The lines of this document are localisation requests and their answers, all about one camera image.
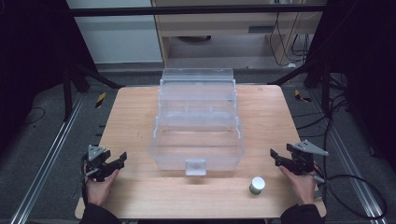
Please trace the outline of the person's right hand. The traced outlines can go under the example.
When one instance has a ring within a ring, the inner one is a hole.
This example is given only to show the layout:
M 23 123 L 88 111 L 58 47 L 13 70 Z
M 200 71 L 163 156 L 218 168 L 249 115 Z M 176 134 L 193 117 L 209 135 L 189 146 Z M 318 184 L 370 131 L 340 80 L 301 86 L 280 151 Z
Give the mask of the person's right hand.
M 316 180 L 314 174 L 295 175 L 284 166 L 280 166 L 279 170 L 289 180 L 299 205 L 315 203 Z

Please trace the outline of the white cabinet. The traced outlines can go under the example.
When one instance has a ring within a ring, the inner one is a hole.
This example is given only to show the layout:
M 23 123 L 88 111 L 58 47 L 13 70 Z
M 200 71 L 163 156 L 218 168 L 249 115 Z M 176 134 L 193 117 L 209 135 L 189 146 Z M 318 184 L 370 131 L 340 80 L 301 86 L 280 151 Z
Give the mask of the white cabinet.
M 71 9 L 150 7 L 150 0 L 66 0 Z M 152 16 L 75 17 L 97 64 L 161 63 Z

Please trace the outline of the light wooden desk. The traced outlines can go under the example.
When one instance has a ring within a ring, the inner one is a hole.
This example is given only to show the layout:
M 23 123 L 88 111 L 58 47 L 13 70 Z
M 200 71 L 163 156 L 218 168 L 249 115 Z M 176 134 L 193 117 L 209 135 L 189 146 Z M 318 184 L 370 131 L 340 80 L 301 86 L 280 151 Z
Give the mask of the light wooden desk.
M 327 0 L 150 0 L 155 7 L 302 5 Z M 177 36 L 266 35 L 278 63 L 291 60 L 289 52 L 297 35 L 316 32 L 322 13 L 272 12 L 231 14 L 157 15 L 157 33 L 163 61 L 169 62 L 171 39 Z

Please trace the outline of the black metal stand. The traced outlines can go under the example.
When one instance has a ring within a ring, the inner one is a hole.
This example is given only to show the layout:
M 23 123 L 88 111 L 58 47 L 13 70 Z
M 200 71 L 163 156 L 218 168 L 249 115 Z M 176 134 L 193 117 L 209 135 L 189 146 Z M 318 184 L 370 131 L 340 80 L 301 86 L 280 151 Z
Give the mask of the black metal stand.
M 285 76 L 269 82 L 269 85 L 283 85 L 287 81 L 307 73 L 304 86 L 314 88 L 321 81 L 321 108 L 326 114 L 330 113 L 330 69 L 329 66 L 319 59 L 310 59 L 298 68 L 295 68 Z
M 90 89 L 90 84 L 85 76 L 92 77 L 112 89 L 122 88 L 122 85 L 101 76 L 98 72 L 89 69 L 81 63 L 68 61 L 64 66 L 62 74 L 64 87 L 64 121 L 68 121 L 73 112 L 71 84 L 75 85 L 78 92 L 87 92 Z

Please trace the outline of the clear plastic storage box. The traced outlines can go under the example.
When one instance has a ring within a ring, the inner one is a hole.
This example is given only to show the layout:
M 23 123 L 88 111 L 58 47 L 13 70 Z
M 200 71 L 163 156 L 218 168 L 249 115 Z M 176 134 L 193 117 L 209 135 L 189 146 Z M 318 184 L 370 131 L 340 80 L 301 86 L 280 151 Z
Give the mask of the clear plastic storage box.
M 245 143 L 233 70 L 164 69 L 148 151 L 161 170 L 235 170 Z

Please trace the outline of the black horizontal bar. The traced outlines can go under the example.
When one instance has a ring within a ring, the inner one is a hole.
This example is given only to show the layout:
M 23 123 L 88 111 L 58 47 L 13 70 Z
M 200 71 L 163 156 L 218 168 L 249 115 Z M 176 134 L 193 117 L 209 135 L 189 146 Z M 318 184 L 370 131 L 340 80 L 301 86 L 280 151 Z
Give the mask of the black horizontal bar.
M 75 8 L 63 10 L 63 14 L 73 17 L 100 16 L 143 16 L 143 15 L 189 15 L 228 13 L 271 13 L 271 12 L 319 12 L 326 4 L 302 5 L 232 5 L 232 6 L 188 6 L 188 7 L 115 7 L 115 8 Z

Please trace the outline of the small white-lidded green jar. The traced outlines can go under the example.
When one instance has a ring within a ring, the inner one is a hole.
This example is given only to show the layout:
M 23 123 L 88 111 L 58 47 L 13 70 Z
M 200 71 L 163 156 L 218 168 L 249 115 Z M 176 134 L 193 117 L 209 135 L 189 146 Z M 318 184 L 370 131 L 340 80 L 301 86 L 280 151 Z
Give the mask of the small white-lidded green jar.
M 255 176 L 252 178 L 250 185 L 248 187 L 249 192 L 253 195 L 259 195 L 265 188 L 265 180 L 260 176 Z

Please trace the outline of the metal floor rail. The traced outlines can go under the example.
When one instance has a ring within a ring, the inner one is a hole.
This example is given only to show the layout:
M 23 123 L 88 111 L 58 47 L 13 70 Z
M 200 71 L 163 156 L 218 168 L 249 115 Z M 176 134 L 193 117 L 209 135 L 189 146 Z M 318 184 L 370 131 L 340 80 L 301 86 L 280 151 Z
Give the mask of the metal floor rail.
M 350 179 L 351 185 L 361 202 L 364 210 L 363 216 L 367 217 L 371 224 L 388 224 L 385 218 L 387 213 L 386 201 L 383 201 L 383 207 L 381 207 L 374 195 L 375 187 L 370 186 L 369 182 L 363 179 L 358 166 L 347 152 L 347 147 L 333 124 L 333 113 L 344 106 L 346 100 L 340 100 L 340 95 L 335 96 L 330 100 L 330 113 L 326 114 L 321 108 L 321 95 L 316 91 L 309 91 L 309 94 L 313 103 L 318 108 L 318 112 L 324 117 L 323 122 L 326 125 L 326 130 L 323 146 L 326 147 L 327 141 L 331 141 L 332 148 L 346 172 L 344 178 Z
M 85 93 L 78 93 L 75 102 L 72 104 L 72 112 L 69 118 L 63 122 L 59 132 L 57 133 L 54 141 L 52 142 L 49 151 L 43 160 L 30 188 L 25 193 L 23 200 L 21 201 L 18 209 L 13 214 L 9 224 L 25 224 L 29 217 L 35 202 L 40 195 L 50 171 L 56 162 L 58 155 L 64 145 L 64 142 L 75 123 L 78 113 L 81 109 L 81 105 L 85 99 Z

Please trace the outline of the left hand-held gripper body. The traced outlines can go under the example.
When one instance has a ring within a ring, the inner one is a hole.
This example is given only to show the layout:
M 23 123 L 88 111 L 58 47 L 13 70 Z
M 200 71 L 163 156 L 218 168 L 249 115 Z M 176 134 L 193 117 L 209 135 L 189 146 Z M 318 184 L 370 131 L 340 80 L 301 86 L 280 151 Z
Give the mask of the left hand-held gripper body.
M 111 156 L 109 150 L 104 147 L 89 145 L 88 151 L 82 157 L 82 173 L 89 179 L 103 182 L 108 173 L 108 163 L 106 160 Z

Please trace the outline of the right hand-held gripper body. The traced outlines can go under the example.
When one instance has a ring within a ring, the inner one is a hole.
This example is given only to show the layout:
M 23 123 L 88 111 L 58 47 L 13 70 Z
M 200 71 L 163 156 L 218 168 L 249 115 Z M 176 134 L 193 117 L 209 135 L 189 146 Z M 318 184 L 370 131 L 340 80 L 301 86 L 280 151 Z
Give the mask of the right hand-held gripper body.
M 314 155 L 327 157 L 329 153 L 308 140 L 300 143 L 287 144 L 291 154 L 291 165 L 288 169 L 295 175 L 304 175 L 314 171 Z

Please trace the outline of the person's left hand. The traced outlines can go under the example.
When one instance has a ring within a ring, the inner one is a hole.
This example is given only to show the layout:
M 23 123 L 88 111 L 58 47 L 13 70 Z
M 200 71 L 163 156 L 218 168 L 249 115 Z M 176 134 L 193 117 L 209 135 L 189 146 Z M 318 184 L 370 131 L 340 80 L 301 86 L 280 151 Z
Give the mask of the person's left hand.
M 119 174 L 119 170 L 115 170 L 103 182 L 88 180 L 86 183 L 86 193 L 88 203 L 103 206 L 111 191 L 111 187 Z

